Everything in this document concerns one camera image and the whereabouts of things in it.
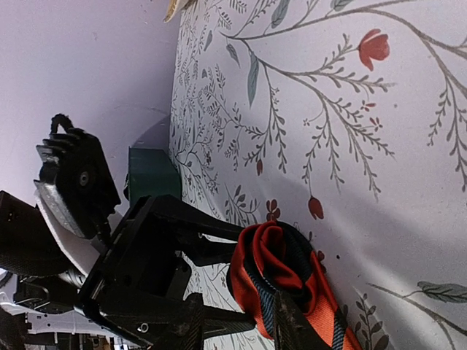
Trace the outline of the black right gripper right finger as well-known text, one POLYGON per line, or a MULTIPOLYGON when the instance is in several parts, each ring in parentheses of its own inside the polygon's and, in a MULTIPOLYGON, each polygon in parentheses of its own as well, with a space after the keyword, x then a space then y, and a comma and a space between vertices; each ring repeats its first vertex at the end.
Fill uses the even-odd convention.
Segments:
POLYGON ((328 344, 310 325, 288 293, 274 295, 274 347, 279 350, 322 350, 328 344))

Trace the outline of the red black striped tie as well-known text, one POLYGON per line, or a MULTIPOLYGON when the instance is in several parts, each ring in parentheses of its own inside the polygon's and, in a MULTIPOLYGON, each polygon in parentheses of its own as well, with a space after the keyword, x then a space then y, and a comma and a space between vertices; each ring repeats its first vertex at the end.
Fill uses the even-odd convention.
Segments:
POLYGON ((244 228, 228 269, 228 289, 259 333, 274 335, 274 295, 288 293, 332 349, 360 349, 312 245, 293 226, 269 221, 244 228))

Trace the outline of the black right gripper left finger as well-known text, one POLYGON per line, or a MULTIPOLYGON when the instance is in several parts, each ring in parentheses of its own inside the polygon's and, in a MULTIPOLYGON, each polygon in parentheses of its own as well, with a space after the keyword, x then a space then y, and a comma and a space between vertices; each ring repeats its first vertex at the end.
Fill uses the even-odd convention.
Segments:
POLYGON ((192 293, 183 303, 183 308, 161 337, 155 349, 203 349, 204 348, 204 302, 200 293, 192 293))

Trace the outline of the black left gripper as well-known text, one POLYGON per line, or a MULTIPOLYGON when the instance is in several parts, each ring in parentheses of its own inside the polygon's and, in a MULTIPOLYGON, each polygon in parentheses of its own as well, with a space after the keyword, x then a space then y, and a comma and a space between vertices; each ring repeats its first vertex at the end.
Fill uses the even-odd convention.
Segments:
MULTIPOLYGON (((238 241, 243 229, 172 195, 140 198, 118 224, 110 247, 97 259, 75 309, 137 346, 152 346, 183 304, 191 269, 181 254, 199 233, 238 241)), ((255 320, 247 314, 201 309, 203 338, 254 328, 255 320)))

